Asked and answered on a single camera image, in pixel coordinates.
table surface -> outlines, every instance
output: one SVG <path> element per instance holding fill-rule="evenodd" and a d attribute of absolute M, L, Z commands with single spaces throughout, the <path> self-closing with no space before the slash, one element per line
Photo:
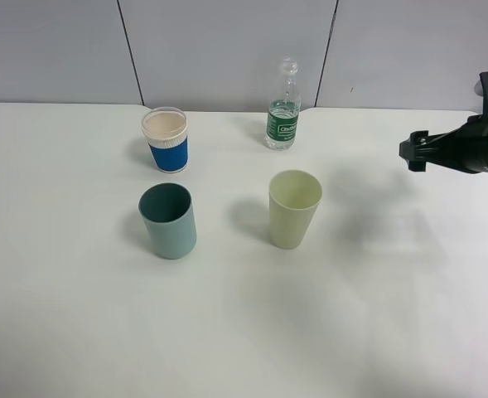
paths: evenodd
<path fill-rule="evenodd" d="M 0 104 L 0 397 L 488 397 L 488 174 L 407 171 L 399 142 L 467 112 L 187 113 L 188 168 L 154 168 L 136 105 Z M 324 196 L 268 243 L 268 182 Z M 192 194 L 198 242 L 151 251 L 138 198 Z"/>

cup rim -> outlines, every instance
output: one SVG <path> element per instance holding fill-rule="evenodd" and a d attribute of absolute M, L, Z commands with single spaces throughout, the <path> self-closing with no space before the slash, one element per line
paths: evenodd
<path fill-rule="evenodd" d="M 162 113 L 162 112 L 168 112 L 168 113 L 171 113 L 172 112 L 174 114 L 181 115 L 183 117 L 183 119 L 184 119 L 184 127 L 181 126 L 181 127 L 177 128 L 177 129 L 173 129 L 169 133 L 174 133 L 175 131 L 177 131 L 179 129 L 182 129 L 182 131 L 180 133 L 177 133 L 177 134 L 172 135 L 171 137 L 167 137 L 167 138 L 154 138 L 154 137 L 148 136 L 146 134 L 146 132 L 147 131 L 150 131 L 150 129 L 148 129 L 146 127 L 145 122 L 148 121 L 154 114 L 158 114 L 158 113 Z M 186 133 L 186 128 L 188 127 L 188 120 L 186 119 L 185 112 L 183 112 L 182 110 L 180 110 L 178 108 L 174 108 L 172 106 L 160 106 L 159 108 L 151 109 L 148 112 L 146 112 L 145 115 L 143 116 L 143 118 L 141 119 L 141 125 L 143 127 L 144 137 L 149 138 L 149 139 L 152 139 L 154 141 L 166 142 L 166 141 L 170 141 L 170 140 L 176 139 L 178 137 L 181 137 L 184 133 Z"/>
<path fill-rule="evenodd" d="M 165 221 L 165 222 L 160 222 L 160 221 L 153 221 L 153 220 L 150 220 L 149 218 L 147 218 L 143 211 L 141 210 L 141 202 L 143 201 L 143 198 L 152 190 L 152 189 L 155 189 L 157 187 L 160 187 L 161 185 L 173 185 L 173 186 L 176 186 L 176 187 L 179 187 L 179 188 L 182 188 L 185 190 L 186 194 L 188 195 L 188 198 L 189 198 L 189 205 L 188 205 L 188 208 L 186 209 L 186 211 L 180 215 L 179 217 L 177 217 L 175 220 L 172 220 L 172 221 Z M 192 195 L 190 193 L 190 191 L 188 189 L 186 189 L 185 187 L 183 187 L 181 184 L 176 184 L 174 182 L 162 182 L 160 184 L 156 184 L 154 185 L 153 187 L 149 187 L 142 195 L 141 195 L 141 198 L 138 200 L 138 212 L 141 213 L 141 216 L 143 217 L 144 220 L 146 221 L 149 221 L 151 222 L 152 224 L 158 224 L 160 226 L 167 226 L 169 224 L 172 224 L 174 222 L 178 222 L 179 220 L 183 219 L 190 211 L 191 211 L 191 208 L 192 208 Z"/>
<path fill-rule="evenodd" d="M 319 196 L 319 200 L 314 203 L 313 205 L 309 206 L 309 207 L 304 207 L 302 209 L 297 209 L 295 207 L 288 207 L 288 206 L 285 206 L 283 205 L 282 203 L 280 203 L 276 198 L 275 196 L 271 193 L 271 184 L 273 183 L 273 180 L 280 176 L 281 174 L 284 174 L 284 173 L 289 173 L 289 172 L 298 172 L 298 173 L 301 173 L 301 174 L 305 174 L 307 176 L 309 176 L 311 179 L 313 179 L 315 182 L 317 182 L 317 185 L 319 186 L 319 188 L 321 189 L 321 195 Z M 309 172 L 305 172 L 303 170 L 297 170 L 297 169 L 291 169 L 291 170 L 283 170 L 281 172 L 278 172 L 277 174 L 275 174 L 273 176 L 273 178 L 271 179 L 271 181 L 269 182 L 269 186 L 268 186 L 268 190 L 269 190 L 269 197 L 271 199 L 274 200 L 275 203 L 277 203 L 280 207 L 283 207 L 284 209 L 288 209 L 288 210 L 291 210 L 291 211 L 306 211 L 306 210 L 310 210 L 312 209 L 313 207 L 317 207 L 319 206 L 319 203 L 321 203 L 321 199 L 323 198 L 323 187 L 321 185 L 321 183 L 319 182 L 319 180 L 317 178 L 315 178 L 313 175 L 311 175 Z"/>

cup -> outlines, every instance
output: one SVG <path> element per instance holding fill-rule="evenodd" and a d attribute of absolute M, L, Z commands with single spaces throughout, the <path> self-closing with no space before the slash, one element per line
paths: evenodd
<path fill-rule="evenodd" d="M 269 183 L 269 233 L 274 245 L 295 249 L 307 232 L 323 190 L 315 177 L 300 170 L 277 174 Z"/>
<path fill-rule="evenodd" d="M 159 170 L 183 170 L 188 162 L 186 115 L 178 108 L 156 108 L 144 115 L 142 125 Z"/>
<path fill-rule="evenodd" d="M 141 196 L 138 209 L 158 255 L 174 260 L 194 249 L 196 223 L 186 188 L 171 182 L 151 187 Z"/>

water bottle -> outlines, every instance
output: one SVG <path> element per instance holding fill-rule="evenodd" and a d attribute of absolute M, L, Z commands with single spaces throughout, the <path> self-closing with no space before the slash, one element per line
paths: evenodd
<path fill-rule="evenodd" d="M 297 62 L 286 58 L 279 66 L 279 76 L 269 103 L 266 146 L 276 151 L 290 148 L 295 141 L 301 95 L 297 86 Z"/>

pale yellow cup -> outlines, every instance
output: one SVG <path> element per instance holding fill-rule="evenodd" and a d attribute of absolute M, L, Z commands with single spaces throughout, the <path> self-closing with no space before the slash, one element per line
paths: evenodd
<path fill-rule="evenodd" d="M 274 245 L 295 249 L 307 232 L 323 190 L 315 177 L 300 170 L 277 174 L 269 183 L 269 234 Z"/>

